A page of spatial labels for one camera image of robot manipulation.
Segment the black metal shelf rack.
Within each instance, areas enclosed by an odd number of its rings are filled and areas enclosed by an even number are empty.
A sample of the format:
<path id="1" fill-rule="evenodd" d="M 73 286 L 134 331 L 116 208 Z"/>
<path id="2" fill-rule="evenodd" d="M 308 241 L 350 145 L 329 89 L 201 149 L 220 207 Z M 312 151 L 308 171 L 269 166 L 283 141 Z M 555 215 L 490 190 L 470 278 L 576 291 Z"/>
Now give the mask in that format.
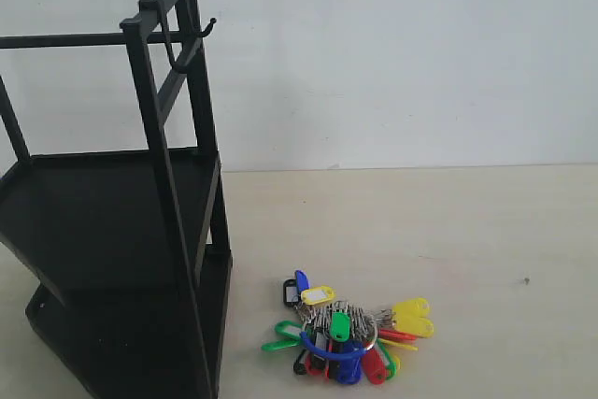
<path id="1" fill-rule="evenodd" d="M 126 48 L 147 147 L 15 163 L 1 241 L 38 279 L 32 329 L 94 398 L 215 398 L 233 267 L 198 0 L 140 0 L 117 33 L 5 36 L 5 50 Z"/>

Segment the colourful key tag bunch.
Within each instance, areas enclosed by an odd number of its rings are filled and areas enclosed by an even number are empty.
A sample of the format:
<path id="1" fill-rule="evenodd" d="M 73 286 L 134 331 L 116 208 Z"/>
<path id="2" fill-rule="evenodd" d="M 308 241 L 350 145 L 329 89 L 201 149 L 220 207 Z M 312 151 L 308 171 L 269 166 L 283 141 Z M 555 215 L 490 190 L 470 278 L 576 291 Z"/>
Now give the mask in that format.
<path id="1" fill-rule="evenodd" d="M 337 298 L 329 286 L 312 286 L 302 270 L 283 282 L 282 303 L 294 310 L 297 320 L 276 323 L 278 339 L 262 344 L 261 351 L 297 349 L 292 365 L 297 376 L 341 385 L 356 385 L 365 378 L 382 385 L 396 377 L 402 366 L 390 349 L 417 351 L 417 340 L 434 335 L 425 298 L 370 311 Z"/>

